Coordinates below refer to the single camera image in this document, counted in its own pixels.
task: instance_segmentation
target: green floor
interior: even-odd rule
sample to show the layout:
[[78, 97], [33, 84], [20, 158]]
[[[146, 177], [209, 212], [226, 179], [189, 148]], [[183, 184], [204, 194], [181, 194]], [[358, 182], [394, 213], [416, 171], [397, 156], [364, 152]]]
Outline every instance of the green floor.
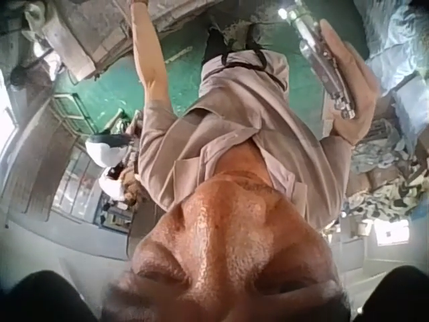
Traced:
[[[226, 0], [210, 9], [226, 35], [243, 35], [249, 21], [271, 23], [279, 21], [279, 1]], [[339, 34], [367, 57], [362, 21], [353, 0], [307, 0], [316, 17], [327, 18]], [[198, 98], [201, 59], [206, 31], [204, 18], [187, 23], [181, 30], [162, 40], [164, 58], [168, 63], [170, 96], [175, 112], [180, 115]], [[322, 87], [312, 74], [298, 49], [298, 37], [286, 23], [264, 25], [261, 43], [270, 50], [286, 55], [290, 65], [290, 105], [316, 133], [321, 132]], [[104, 127], [118, 108], [133, 115], [143, 107], [144, 93], [135, 73], [132, 57], [118, 60], [97, 80], [84, 80], [74, 85], [68, 74], [62, 73], [56, 83], [57, 93], [78, 95], [84, 112], [97, 130]]]

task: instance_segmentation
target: nose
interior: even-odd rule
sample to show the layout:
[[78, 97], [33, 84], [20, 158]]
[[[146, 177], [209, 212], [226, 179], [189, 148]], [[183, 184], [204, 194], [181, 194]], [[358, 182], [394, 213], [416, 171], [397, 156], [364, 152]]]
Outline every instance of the nose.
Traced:
[[246, 297], [255, 272], [265, 266], [272, 242], [263, 228], [265, 201], [231, 182], [216, 182], [184, 203], [188, 295], [212, 312]]

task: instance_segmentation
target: white cloth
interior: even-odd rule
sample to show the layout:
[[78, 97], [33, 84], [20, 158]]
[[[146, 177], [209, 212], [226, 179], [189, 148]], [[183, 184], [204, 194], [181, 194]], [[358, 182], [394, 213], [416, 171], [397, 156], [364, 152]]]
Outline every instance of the white cloth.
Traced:
[[106, 143], [85, 142], [86, 151], [101, 168], [112, 168], [127, 155], [129, 147], [111, 148]]

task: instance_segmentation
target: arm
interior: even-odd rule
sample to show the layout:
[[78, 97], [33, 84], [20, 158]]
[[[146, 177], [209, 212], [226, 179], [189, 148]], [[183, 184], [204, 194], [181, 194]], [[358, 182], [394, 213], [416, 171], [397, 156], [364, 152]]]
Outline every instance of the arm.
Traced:
[[172, 158], [164, 141], [177, 117], [168, 96], [167, 70], [160, 41], [146, 3], [147, 0], [131, 0], [135, 67], [145, 89], [137, 163], [140, 183], [152, 199], [160, 203], [158, 197], [170, 171], [162, 165], [165, 158]]
[[160, 41], [147, 10], [147, 1], [131, 0], [134, 60], [145, 89], [145, 102], [170, 104], [166, 64]]

